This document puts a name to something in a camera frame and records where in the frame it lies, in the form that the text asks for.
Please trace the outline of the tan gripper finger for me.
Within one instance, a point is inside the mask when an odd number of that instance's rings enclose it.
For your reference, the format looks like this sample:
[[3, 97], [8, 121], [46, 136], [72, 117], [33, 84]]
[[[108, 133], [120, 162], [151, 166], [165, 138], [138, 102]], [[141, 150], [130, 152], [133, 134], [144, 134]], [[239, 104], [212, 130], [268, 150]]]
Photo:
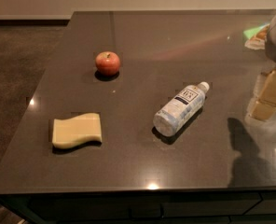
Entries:
[[276, 70], [271, 71], [264, 82], [264, 86], [258, 95], [262, 102], [276, 105]]
[[252, 100], [249, 104], [249, 115], [258, 120], [268, 120], [276, 113], [276, 106]]

